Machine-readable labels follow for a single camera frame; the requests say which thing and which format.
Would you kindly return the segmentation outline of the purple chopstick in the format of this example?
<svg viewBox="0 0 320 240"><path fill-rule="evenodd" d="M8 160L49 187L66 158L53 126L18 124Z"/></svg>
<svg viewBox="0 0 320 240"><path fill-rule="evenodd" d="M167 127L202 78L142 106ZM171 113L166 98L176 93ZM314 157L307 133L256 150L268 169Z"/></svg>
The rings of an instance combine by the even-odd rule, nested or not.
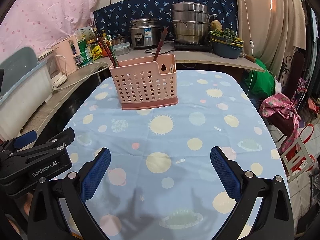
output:
<svg viewBox="0 0 320 240"><path fill-rule="evenodd" d="M104 44L103 39L102 39L101 37L99 37L99 41L102 43L103 49L106 51L108 57L110 58L113 66L114 66L114 61L113 61L113 59L112 59L112 55L111 55L111 52L110 52L110 50L109 50L108 45Z"/></svg>

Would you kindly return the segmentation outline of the dark red chopstick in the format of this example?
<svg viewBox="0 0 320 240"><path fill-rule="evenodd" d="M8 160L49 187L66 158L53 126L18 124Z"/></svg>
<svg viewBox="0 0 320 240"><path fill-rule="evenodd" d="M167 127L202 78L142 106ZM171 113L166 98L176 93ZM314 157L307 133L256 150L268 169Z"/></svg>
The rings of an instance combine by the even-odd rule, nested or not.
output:
<svg viewBox="0 0 320 240"><path fill-rule="evenodd" d="M166 38L167 34L168 34L168 29L164 28L164 30L162 32L162 35L161 35L160 42L159 42L159 44L157 46L156 53L155 53L155 55L153 57L153 61L157 61L157 58L158 58L158 56L160 54L161 48L163 47L163 44L164 44L164 41L165 41L165 38Z"/></svg>

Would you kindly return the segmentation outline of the green chopstick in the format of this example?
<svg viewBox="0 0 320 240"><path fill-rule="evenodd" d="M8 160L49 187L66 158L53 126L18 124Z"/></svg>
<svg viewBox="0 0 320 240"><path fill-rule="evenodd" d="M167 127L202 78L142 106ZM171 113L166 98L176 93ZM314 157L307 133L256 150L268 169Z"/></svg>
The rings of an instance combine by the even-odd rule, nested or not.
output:
<svg viewBox="0 0 320 240"><path fill-rule="evenodd" d="M114 50L113 50L112 45L109 44L108 47L109 47L109 50L110 50L110 52L111 52L112 59L113 59L113 61L114 61L114 67L119 67L119 63L118 63L118 60L117 60L116 55L115 55L115 53L114 53Z"/></svg>

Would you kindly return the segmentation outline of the white green ceramic soup spoon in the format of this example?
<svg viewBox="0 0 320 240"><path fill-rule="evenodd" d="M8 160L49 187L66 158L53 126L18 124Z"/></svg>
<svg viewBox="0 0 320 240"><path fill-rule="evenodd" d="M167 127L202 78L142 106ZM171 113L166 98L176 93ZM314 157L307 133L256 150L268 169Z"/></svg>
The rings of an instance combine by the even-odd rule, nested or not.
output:
<svg viewBox="0 0 320 240"><path fill-rule="evenodd" d="M174 71L174 65L171 64L171 65L170 65L170 68L169 68L169 73L173 73L173 71Z"/></svg>

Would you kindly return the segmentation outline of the white blue storage bin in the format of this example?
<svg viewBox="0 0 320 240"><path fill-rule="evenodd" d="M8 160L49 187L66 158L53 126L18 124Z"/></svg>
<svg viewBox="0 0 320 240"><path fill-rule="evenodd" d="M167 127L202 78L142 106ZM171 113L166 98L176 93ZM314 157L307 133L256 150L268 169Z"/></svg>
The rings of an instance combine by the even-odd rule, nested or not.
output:
<svg viewBox="0 0 320 240"><path fill-rule="evenodd" d="M46 65L30 47L23 47L1 63L1 140L20 134L29 118L52 97L52 82Z"/></svg>

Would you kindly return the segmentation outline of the red white stool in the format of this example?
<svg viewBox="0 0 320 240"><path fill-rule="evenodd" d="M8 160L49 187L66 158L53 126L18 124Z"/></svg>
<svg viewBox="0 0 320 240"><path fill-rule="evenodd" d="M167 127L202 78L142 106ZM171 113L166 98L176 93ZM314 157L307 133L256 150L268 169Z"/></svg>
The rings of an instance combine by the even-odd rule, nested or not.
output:
<svg viewBox="0 0 320 240"><path fill-rule="evenodd" d="M306 128L311 128L311 133L302 140L300 136ZM306 125L292 145L280 156L288 183L302 175L304 172L311 171L316 162L314 156L311 155L306 148L306 143L311 139L313 132L313 124Z"/></svg>

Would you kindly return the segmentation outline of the pink kettle appliance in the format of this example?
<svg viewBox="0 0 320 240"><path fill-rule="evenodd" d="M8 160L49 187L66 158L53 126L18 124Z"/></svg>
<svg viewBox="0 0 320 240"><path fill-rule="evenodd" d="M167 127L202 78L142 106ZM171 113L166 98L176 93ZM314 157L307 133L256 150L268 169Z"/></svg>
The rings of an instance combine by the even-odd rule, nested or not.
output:
<svg viewBox="0 0 320 240"><path fill-rule="evenodd" d="M81 54L76 36L71 35L52 48L59 70L67 76L74 73L77 70L75 58Z"/></svg>

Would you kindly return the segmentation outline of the pink perforated utensil basket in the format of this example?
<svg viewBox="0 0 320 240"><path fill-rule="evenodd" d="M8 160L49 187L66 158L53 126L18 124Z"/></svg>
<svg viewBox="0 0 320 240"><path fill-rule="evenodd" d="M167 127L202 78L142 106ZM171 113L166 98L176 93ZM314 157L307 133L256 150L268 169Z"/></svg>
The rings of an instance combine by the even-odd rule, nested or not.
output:
<svg viewBox="0 0 320 240"><path fill-rule="evenodd" d="M177 70L174 54L119 62L109 68L123 110L141 110L178 104Z"/></svg>

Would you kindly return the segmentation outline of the yellow condiment bottle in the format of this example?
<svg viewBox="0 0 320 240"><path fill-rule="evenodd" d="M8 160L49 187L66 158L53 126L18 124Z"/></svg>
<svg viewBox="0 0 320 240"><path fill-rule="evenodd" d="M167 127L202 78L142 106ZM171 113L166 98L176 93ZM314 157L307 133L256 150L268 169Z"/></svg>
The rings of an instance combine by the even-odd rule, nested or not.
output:
<svg viewBox="0 0 320 240"><path fill-rule="evenodd" d="M107 44L107 35L104 30L102 30L102 38L103 38L104 44Z"/></svg>

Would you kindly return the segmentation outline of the clear food container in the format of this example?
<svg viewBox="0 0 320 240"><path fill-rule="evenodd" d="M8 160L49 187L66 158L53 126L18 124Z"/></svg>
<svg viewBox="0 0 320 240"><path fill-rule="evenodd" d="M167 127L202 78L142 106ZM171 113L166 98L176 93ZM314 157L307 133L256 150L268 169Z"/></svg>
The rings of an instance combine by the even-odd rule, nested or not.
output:
<svg viewBox="0 0 320 240"><path fill-rule="evenodd" d="M113 48L115 56L125 55L130 52L130 43L125 42L125 43L121 43L121 44L116 44L112 48Z"/></svg>

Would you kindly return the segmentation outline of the blue spotted tablecloth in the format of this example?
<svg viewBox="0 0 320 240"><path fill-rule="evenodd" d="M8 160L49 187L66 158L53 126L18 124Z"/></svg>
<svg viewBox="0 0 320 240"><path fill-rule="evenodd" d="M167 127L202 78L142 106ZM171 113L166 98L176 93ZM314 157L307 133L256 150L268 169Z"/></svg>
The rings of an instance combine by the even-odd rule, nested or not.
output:
<svg viewBox="0 0 320 240"><path fill-rule="evenodd" d="M109 78L67 124L72 170L103 147L111 152L86 202L110 239L211 239L235 206L210 162L215 146L258 177L285 174L265 123L231 76L180 70L177 94L174 106L124 111Z"/></svg>

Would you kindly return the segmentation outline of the pink floral cloth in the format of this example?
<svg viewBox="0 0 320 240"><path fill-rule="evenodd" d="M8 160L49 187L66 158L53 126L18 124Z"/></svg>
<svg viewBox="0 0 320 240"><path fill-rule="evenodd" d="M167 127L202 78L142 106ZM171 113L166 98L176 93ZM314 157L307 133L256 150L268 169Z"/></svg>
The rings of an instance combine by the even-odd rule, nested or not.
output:
<svg viewBox="0 0 320 240"><path fill-rule="evenodd" d="M279 154L284 153L298 137L300 116L294 104L282 93L266 98L260 105L259 114L285 135Z"/></svg>

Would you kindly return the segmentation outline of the pink dotted curtain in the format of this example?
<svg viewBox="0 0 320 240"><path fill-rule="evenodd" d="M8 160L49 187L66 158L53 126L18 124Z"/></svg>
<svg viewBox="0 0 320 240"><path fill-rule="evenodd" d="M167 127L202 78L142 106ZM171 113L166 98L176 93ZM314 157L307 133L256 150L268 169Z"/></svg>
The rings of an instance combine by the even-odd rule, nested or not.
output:
<svg viewBox="0 0 320 240"><path fill-rule="evenodd" d="M93 21L98 0L16 0L1 23L1 60L22 47L37 55Z"/></svg>

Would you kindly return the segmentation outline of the navy leaf-print cloth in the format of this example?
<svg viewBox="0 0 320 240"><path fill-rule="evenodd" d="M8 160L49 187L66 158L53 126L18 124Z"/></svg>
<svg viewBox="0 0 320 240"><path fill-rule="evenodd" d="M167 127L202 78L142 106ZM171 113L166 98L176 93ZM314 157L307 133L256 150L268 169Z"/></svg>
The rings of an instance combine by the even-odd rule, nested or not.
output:
<svg viewBox="0 0 320 240"><path fill-rule="evenodd" d="M223 28L237 30L237 0L122 0L93 12L95 26L107 35L129 36L130 22L139 18L156 18L161 27L167 27L173 37L171 24L172 5L180 2L195 2L206 5L210 21L218 20Z"/></svg>

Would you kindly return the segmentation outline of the silver rice cooker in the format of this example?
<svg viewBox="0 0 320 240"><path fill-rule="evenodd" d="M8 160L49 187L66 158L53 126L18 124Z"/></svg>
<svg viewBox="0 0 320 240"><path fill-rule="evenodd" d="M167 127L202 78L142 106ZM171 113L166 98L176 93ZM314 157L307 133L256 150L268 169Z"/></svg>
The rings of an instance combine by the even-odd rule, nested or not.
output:
<svg viewBox="0 0 320 240"><path fill-rule="evenodd" d="M130 35L133 49L148 49L158 46L160 22L156 18L139 18L130 22Z"/></svg>

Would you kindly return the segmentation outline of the green plastic bag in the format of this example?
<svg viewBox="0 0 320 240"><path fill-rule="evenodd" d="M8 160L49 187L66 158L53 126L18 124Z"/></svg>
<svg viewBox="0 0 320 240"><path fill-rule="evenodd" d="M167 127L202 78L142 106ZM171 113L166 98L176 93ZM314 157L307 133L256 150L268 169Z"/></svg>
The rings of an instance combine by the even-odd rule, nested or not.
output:
<svg viewBox="0 0 320 240"><path fill-rule="evenodd" d="M259 59L255 59L255 63L263 68L264 72L251 70L247 77L244 78L245 86L249 90L249 94L260 100L265 100L272 96L275 91L274 76L269 73L265 64Z"/></svg>

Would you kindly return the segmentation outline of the stainless steel steamer pot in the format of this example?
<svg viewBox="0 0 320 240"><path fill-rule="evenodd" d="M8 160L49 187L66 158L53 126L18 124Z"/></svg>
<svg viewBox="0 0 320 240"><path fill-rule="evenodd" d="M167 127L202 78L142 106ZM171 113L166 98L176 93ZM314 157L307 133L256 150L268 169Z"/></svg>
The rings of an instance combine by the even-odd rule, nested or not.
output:
<svg viewBox="0 0 320 240"><path fill-rule="evenodd" d="M172 5L171 22L175 41L198 45L204 42L209 31L209 18L213 17L204 4L180 2Z"/></svg>

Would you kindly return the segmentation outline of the blue basin with vegetables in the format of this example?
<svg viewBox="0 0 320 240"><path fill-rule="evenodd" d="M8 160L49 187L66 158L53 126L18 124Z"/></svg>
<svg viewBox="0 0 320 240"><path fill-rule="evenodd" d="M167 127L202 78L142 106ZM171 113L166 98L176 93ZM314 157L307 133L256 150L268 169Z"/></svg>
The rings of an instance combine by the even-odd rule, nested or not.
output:
<svg viewBox="0 0 320 240"><path fill-rule="evenodd" d="M237 59L244 47L244 41L229 28L223 29L218 20L210 23L210 44L213 52L227 59Z"/></svg>

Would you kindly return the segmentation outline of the beige curtain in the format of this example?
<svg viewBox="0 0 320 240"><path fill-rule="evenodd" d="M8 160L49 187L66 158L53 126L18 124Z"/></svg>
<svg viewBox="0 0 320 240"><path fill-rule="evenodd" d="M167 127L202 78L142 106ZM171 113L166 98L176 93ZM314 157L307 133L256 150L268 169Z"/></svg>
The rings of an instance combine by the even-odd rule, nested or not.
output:
<svg viewBox="0 0 320 240"><path fill-rule="evenodd" d="M301 0L237 0L239 37L244 52L279 75L283 59L296 48L306 49Z"/></svg>

